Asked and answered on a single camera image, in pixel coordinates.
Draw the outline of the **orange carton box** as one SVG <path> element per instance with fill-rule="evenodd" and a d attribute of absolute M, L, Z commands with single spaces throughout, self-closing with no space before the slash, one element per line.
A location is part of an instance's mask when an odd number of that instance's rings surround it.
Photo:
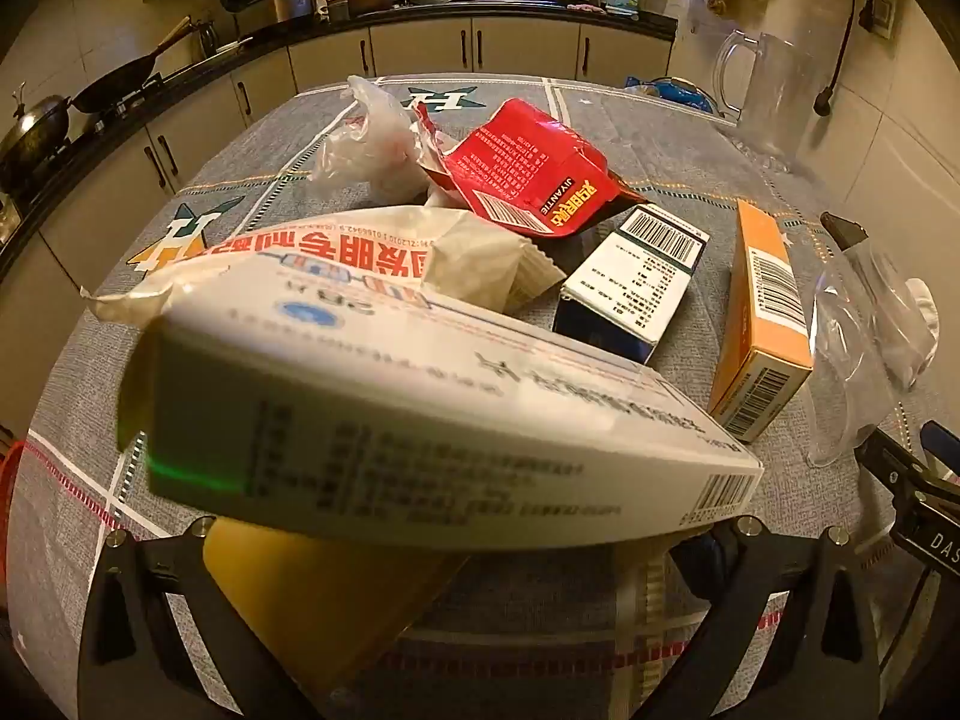
<path fill-rule="evenodd" d="M 709 414 L 743 444 L 760 437 L 811 375 L 809 328 L 775 218 L 737 205 L 726 335 Z"/>

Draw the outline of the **long white medicine box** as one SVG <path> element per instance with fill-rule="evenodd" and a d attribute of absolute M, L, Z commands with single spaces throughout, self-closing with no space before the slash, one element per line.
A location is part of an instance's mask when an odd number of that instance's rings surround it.
<path fill-rule="evenodd" d="M 156 496 L 427 550 L 617 543 L 740 514 L 763 466 L 658 372 L 324 260 L 254 255 L 143 330 L 117 437 Z"/>

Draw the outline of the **white and blue carton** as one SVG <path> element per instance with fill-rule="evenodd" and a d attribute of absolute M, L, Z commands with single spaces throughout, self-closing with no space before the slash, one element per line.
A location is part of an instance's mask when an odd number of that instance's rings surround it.
<path fill-rule="evenodd" d="M 660 206 L 638 206 L 566 278 L 553 332 L 646 364 L 708 242 L 708 232 Z"/>

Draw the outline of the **white printed plastic bag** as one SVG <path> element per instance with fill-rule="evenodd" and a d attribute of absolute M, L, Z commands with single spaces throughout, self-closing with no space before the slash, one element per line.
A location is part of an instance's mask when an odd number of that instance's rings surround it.
<path fill-rule="evenodd" d="M 121 294 L 80 296 L 94 317 L 146 327 L 166 307 L 254 255 L 324 260 L 511 314 L 565 279 L 530 242 L 467 210 L 383 206 L 261 227 L 206 245 L 199 236 L 166 238 L 128 261 L 142 279 Z"/>

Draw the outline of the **red snack bag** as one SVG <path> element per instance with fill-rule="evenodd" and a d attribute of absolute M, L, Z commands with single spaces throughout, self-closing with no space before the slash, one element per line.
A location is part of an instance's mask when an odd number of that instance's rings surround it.
<path fill-rule="evenodd" d="M 531 238 L 561 239 L 644 202 L 579 133 L 511 98 L 451 142 L 427 106 L 413 106 L 418 165 L 449 199 Z"/>

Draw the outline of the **clear knotted plastic bag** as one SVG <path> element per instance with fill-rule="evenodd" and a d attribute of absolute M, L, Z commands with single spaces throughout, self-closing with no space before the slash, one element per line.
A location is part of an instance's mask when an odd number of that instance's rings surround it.
<path fill-rule="evenodd" d="M 412 114 L 363 76 L 348 76 L 347 85 L 358 115 L 319 138 L 311 182 L 327 190 L 366 184 L 387 203 L 423 199 L 431 181 L 418 162 L 420 137 Z"/>

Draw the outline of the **lower kitchen cabinets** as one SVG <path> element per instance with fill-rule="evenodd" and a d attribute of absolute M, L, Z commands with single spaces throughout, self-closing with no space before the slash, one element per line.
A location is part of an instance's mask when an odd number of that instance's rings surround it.
<path fill-rule="evenodd" d="M 2 245 L 2 437 L 28 427 L 53 363 L 96 289 L 152 221 L 169 254 L 257 219 L 274 184 L 306 176 L 306 146 L 348 107 L 338 49 L 368 54 L 368 28 L 292 46 L 244 43 L 179 71 L 112 124 L 29 177 Z"/>

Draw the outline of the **clear plastic cup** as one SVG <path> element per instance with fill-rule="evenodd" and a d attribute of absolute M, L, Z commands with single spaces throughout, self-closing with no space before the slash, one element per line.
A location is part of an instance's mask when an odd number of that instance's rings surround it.
<path fill-rule="evenodd" d="M 903 277 L 867 239 L 841 250 L 814 289 L 814 370 L 802 388 L 805 461 L 833 465 L 880 426 L 931 366 L 939 333 L 923 280 Z"/>

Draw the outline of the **black wallet on table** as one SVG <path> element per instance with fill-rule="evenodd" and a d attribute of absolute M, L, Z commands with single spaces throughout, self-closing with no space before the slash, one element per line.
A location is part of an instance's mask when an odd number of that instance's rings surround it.
<path fill-rule="evenodd" d="M 861 224 L 833 215 L 830 211 L 823 211 L 820 215 L 820 224 L 828 232 L 828 236 L 838 245 L 841 252 L 846 252 L 851 247 L 861 244 L 869 237 L 869 232 Z"/>

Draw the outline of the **clear glass pitcher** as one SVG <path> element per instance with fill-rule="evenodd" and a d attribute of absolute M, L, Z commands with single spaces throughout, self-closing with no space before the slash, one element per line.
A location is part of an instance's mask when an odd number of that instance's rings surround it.
<path fill-rule="evenodd" d="M 726 98 L 726 71 L 739 49 L 750 52 L 754 63 L 743 103 L 737 106 Z M 766 32 L 752 37 L 740 29 L 732 31 L 713 65 L 716 98 L 736 116 L 736 144 L 782 172 L 796 165 L 805 127 L 814 112 L 818 80 L 820 71 L 813 55 Z"/>

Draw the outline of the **black countertop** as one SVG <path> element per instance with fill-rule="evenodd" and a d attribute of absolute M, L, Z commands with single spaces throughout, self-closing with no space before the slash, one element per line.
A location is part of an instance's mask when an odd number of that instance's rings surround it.
<path fill-rule="evenodd" d="M 245 127 L 298 91 L 350 75 L 506 73 L 619 86 L 664 75 L 679 23 L 641 11 L 612 15 L 547 0 L 402 7 L 348 23 L 298 18 L 270 26 L 148 86 L 55 154 L 37 174 L 21 221 L 2 245 L 10 270 L 39 227 L 128 140 L 169 195 Z"/>

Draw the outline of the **steel pot with lid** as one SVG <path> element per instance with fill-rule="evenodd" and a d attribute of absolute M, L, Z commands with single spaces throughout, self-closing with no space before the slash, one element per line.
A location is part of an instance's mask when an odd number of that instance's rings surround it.
<path fill-rule="evenodd" d="M 3 184 L 19 181 L 31 174 L 39 164 L 57 153 L 68 138 L 70 99 L 51 94 L 32 107 L 25 105 L 26 83 L 21 83 L 11 96 L 16 107 L 13 127 L 2 140 L 0 166 Z"/>

